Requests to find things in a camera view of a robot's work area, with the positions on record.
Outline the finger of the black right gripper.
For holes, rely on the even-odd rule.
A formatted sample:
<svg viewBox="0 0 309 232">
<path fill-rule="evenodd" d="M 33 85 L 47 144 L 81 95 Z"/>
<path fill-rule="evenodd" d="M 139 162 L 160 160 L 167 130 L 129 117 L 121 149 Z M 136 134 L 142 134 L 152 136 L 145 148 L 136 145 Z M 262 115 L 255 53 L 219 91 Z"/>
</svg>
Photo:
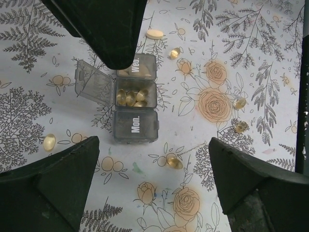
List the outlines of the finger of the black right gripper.
<svg viewBox="0 0 309 232">
<path fill-rule="evenodd" d="M 145 0 L 44 0 L 73 36 L 83 38 L 112 70 L 129 67 L 147 2 Z"/>
</svg>

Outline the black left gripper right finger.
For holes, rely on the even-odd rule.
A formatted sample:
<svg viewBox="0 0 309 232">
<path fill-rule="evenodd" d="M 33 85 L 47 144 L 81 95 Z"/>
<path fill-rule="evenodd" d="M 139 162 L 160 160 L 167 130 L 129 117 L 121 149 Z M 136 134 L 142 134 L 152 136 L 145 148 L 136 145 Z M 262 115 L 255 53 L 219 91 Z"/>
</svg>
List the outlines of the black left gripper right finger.
<svg viewBox="0 0 309 232">
<path fill-rule="evenodd" d="M 215 185 L 233 232 L 307 232 L 309 178 L 212 138 Z"/>
</svg>

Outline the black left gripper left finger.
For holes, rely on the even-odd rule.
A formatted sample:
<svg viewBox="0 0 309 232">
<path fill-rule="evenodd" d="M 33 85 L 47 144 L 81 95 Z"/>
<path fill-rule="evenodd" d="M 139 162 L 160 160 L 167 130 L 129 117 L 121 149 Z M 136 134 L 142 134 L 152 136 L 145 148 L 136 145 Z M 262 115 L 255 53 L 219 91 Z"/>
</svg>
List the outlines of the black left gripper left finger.
<svg viewBox="0 0 309 232">
<path fill-rule="evenodd" d="M 0 175 L 2 232 L 77 232 L 99 156 L 91 136 Z"/>
</svg>

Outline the grey weekly pill organizer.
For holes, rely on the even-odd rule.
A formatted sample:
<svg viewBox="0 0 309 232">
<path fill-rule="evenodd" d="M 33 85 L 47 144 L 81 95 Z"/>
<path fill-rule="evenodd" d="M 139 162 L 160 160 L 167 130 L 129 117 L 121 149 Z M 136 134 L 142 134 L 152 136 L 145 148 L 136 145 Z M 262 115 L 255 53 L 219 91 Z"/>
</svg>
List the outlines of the grey weekly pill organizer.
<svg viewBox="0 0 309 232">
<path fill-rule="evenodd" d="M 112 114 L 113 137 L 118 142 L 154 142 L 158 139 L 156 57 L 136 54 L 116 78 L 80 60 L 75 71 L 75 92 L 99 103 Z"/>
</svg>

